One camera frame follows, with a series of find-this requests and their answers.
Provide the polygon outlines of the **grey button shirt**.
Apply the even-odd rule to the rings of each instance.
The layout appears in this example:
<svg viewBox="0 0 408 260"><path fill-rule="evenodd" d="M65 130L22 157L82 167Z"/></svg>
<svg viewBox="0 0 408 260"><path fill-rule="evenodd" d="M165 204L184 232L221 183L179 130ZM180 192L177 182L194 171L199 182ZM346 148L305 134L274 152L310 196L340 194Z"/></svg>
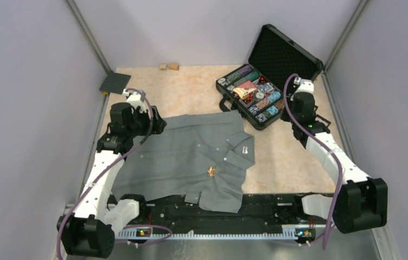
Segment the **grey button shirt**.
<svg viewBox="0 0 408 260"><path fill-rule="evenodd" d="M255 139L239 113L180 115L166 122L162 134L127 157L112 193L146 200L184 195L203 210L238 212L247 170L255 164ZM214 177L208 176L211 166Z"/></svg>

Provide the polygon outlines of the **gold brooch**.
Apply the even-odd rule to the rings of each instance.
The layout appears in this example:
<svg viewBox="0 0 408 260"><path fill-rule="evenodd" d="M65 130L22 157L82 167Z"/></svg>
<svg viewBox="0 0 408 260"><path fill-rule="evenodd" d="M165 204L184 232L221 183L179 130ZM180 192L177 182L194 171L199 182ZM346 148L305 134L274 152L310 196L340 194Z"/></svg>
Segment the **gold brooch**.
<svg viewBox="0 0 408 260"><path fill-rule="evenodd" d="M209 177L214 177L214 176L215 176L215 170L216 170L215 167L213 167L213 166L209 167L209 169L208 169L208 176L209 176Z"/></svg>

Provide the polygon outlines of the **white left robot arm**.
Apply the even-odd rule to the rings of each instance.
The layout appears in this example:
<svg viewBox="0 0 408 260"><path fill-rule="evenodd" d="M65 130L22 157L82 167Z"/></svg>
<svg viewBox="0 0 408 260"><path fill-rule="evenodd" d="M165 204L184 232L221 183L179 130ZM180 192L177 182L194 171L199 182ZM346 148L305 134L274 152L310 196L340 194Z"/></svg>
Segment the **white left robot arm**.
<svg viewBox="0 0 408 260"><path fill-rule="evenodd" d="M113 208L108 201L127 157L152 134L161 134L167 123L142 90L127 88L122 95L126 101L111 107L111 121L96 143L94 165L80 196L57 222L57 259L107 258L130 221L141 224L147 219L148 210L137 199L120 199Z"/></svg>

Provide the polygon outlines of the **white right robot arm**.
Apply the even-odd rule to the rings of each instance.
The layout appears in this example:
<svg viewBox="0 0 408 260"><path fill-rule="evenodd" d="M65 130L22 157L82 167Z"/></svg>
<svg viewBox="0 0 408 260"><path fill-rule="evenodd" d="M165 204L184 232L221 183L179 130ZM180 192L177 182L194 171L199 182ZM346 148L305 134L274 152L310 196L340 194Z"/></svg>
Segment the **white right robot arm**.
<svg viewBox="0 0 408 260"><path fill-rule="evenodd" d="M306 223L313 216L326 220L326 232L335 226L341 233L383 227L387 224L388 186L372 178L340 148L329 123L317 114L312 81L297 74L288 77L283 90L282 115L293 135L312 154L335 184L331 197L305 195L292 208L292 217Z"/></svg>

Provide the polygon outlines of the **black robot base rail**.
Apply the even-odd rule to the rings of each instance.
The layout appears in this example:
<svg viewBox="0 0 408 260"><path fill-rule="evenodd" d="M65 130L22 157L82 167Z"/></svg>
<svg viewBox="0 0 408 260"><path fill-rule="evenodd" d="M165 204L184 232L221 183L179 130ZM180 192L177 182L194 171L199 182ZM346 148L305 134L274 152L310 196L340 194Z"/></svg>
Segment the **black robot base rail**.
<svg viewBox="0 0 408 260"><path fill-rule="evenodd" d="M147 243L169 240L290 240L318 238L326 220L302 212L302 193L245 194L236 213L213 212L185 201L184 195L140 200L140 214L116 236Z"/></svg>

